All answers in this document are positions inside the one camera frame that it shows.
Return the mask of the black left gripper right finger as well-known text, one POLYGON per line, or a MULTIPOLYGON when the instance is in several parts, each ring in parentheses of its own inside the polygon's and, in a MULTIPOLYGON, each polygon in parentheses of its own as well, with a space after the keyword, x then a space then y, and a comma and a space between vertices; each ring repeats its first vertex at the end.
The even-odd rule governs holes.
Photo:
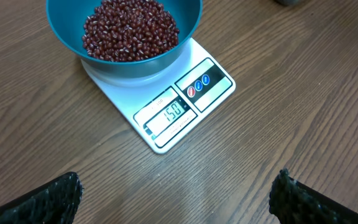
POLYGON ((281 224, 358 224, 358 213, 280 170, 272 182, 269 212, 281 224))

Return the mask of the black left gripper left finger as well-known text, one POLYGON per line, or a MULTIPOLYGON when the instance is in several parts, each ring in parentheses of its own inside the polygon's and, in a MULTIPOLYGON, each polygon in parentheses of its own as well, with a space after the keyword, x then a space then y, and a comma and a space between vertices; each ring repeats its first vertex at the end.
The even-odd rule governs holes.
POLYGON ((82 194, 78 174, 67 172, 0 206, 0 224, 72 224, 82 194))

